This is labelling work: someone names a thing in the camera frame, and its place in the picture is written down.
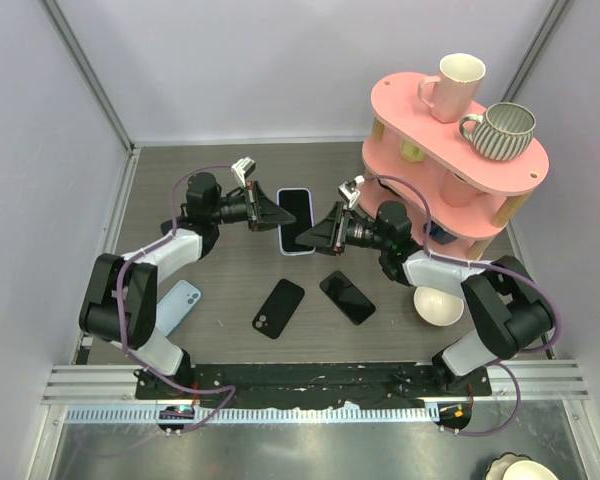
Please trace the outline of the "cream bowl bottom corner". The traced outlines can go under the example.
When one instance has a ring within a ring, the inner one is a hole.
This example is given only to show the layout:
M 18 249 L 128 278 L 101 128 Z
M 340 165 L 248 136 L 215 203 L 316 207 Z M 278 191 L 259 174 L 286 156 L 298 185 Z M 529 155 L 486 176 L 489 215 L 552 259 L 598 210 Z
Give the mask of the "cream bowl bottom corner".
M 506 452 L 492 460 L 483 475 L 484 480 L 557 480 L 548 467 L 526 455 Z

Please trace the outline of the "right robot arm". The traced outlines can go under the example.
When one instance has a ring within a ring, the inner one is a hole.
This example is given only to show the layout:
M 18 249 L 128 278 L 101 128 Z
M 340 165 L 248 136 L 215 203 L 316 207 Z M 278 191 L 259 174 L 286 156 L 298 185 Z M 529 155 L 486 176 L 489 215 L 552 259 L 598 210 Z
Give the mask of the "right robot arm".
M 411 229 L 400 202 L 383 202 L 369 220 L 338 201 L 325 219 L 296 241 L 330 255 L 340 255 L 348 246 L 377 250 L 389 280 L 464 301 L 474 328 L 433 357 L 431 380 L 437 391 L 455 394 L 476 370 L 530 349 L 547 333 L 560 333 L 556 307 L 516 258 L 471 263 L 437 255 L 419 245 Z

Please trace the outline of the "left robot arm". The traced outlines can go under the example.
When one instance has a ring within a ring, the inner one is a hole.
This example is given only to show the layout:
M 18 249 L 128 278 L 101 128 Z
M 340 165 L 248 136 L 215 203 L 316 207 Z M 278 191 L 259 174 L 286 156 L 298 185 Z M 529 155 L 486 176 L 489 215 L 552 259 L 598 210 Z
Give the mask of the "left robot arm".
M 104 253 L 93 266 L 79 314 L 80 329 L 121 348 L 158 378 L 170 398 L 185 397 L 193 385 L 189 354 L 157 327 L 159 284 L 206 257 L 222 224 L 244 222 L 254 232 L 295 222 L 255 180 L 240 181 L 224 195 L 215 176 L 195 171 L 187 178 L 186 201 L 164 225 L 163 236 L 125 255 Z

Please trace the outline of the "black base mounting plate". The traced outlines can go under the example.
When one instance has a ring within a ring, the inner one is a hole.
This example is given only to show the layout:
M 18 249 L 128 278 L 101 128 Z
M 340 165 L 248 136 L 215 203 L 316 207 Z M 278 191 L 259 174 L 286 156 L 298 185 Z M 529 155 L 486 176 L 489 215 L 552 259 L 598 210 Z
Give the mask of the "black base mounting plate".
M 448 379 L 430 364 L 416 362 L 198 364 L 185 385 L 208 395 L 184 393 L 140 369 L 138 400 L 193 400 L 217 407 L 227 396 L 216 390 L 234 386 L 227 403 L 234 409 L 324 410 L 351 402 L 362 409 L 410 408 L 429 397 L 489 397 L 487 369 L 480 367 L 460 379 Z

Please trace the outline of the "blue object bottom shelf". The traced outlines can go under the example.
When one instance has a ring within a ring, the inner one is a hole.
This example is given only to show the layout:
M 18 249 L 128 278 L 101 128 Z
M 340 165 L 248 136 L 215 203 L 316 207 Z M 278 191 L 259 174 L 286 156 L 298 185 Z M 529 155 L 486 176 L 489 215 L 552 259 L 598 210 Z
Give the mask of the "blue object bottom shelf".
M 422 226 L 422 231 L 423 233 L 428 234 L 426 243 L 433 242 L 437 245 L 448 245 L 457 240 L 456 236 L 447 232 L 435 222 L 432 222 L 430 226 L 427 226 L 427 224 L 424 223 Z

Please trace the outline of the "yellow cup on shelf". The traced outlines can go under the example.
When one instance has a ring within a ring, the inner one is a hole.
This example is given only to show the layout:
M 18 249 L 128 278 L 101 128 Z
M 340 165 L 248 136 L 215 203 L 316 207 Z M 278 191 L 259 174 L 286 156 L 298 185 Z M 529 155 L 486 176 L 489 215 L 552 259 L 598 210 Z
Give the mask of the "yellow cup on shelf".
M 401 158 L 410 163 L 422 162 L 427 154 L 411 142 L 402 139 L 400 143 Z

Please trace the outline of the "pink tall mug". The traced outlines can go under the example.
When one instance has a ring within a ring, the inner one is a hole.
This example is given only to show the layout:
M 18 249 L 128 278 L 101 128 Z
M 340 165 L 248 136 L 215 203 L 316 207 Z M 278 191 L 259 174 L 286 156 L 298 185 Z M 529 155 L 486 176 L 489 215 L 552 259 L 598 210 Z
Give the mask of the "pink tall mug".
M 438 73 L 418 84 L 417 97 L 441 123 L 458 121 L 468 111 L 486 75 L 486 65 L 467 53 L 453 53 L 439 62 Z

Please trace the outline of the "light blue phone case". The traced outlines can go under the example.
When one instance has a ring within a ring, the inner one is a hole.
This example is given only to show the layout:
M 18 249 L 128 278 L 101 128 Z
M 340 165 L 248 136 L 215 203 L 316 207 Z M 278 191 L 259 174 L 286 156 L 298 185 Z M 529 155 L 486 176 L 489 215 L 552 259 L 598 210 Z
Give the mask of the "light blue phone case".
M 201 299 L 201 291 L 186 280 L 178 281 L 159 301 L 156 328 L 168 337 Z

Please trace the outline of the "grey striped mug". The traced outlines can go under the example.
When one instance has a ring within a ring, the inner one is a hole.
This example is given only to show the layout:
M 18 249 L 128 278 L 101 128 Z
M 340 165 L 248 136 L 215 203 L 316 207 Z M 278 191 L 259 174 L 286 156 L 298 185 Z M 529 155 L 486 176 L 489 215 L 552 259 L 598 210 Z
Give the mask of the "grey striped mug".
M 500 102 L 482 114 L 460 119 L 459 133 L 474 150 L 491 161 L 505 162 L 522 155 L 534 139 L 536 118 L 526 107 Z

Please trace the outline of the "black phone case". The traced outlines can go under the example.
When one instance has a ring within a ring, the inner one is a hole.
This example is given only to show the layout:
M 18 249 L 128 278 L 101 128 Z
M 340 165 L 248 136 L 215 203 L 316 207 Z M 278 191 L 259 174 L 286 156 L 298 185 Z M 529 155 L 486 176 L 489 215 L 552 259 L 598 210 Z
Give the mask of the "black phone case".
M 305 290 L 299 285 L 279 280 L 253 318 L 253 328 L 272 340 L 278 339 L 304 296 Z

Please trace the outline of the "pink cup middle shelf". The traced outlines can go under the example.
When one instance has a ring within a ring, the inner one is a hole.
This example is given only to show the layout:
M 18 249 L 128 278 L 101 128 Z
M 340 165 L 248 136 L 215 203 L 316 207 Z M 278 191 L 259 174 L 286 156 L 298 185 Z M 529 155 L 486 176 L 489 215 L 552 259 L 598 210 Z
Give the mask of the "pink cup middle shelf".
M 447 205 L 458 208 L 471 203 L 479 191 L 463 178 L 448 170 L 444 176 L 440 197 Z

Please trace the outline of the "aluminium rail with slots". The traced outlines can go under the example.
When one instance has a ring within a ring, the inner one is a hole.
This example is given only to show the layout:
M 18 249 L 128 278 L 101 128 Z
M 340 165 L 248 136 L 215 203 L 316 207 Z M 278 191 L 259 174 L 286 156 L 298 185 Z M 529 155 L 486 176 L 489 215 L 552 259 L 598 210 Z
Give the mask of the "aluminium rail with slots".
M 437 422 L 435 403 L 417 408 L 362 409 L 352 403 L 324 410 L 222 409 L 187 408 L 166 404 L 74 405 L 68 408 L 67 424 L 193 424 L 208 418 L 211 424 L 318 424 L 318 423 L 387 423 Z

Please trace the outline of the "white bowl on table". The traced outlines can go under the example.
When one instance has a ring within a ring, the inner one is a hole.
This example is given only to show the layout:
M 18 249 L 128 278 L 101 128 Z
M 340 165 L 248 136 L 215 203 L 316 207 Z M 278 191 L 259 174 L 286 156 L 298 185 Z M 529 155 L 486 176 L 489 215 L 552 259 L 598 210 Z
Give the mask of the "white bowl on table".
M 417 287 L 413 302 L 418 316 L 436 327 L 451 326 L 464 313 L 462 299 L 429 287 Z

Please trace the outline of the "pink three-tier shelf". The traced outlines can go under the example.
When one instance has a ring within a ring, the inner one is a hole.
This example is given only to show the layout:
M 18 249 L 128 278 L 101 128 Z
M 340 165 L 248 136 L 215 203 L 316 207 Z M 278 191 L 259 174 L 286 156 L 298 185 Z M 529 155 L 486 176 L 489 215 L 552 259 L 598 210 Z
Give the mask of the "pink three-tier shelf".
M 362 146 L 369 179 L 360 188 L 359 205 L 374 215 L 382 202 L 400 201 L 407 208 L 417 242 L 423 240 L 422 226 L 431 218 L 457 237 L 448 245 L 431 242 L 431 250 L 477 260 L 546 178 L 549 158 L 538 140 L 508 162 L 482 157 L 456 124 L 437 121 L 418 99 L 417 87 L 424 77 L 422 73 L 394 73 L 372 88 L 374 123 Z M 419 147 L 426 158 L 419 163 L 402 159 L 402 139 Z M 479 191 L 471 203 L 454 208 L 443 202 L 440 190 L 448 170 Z

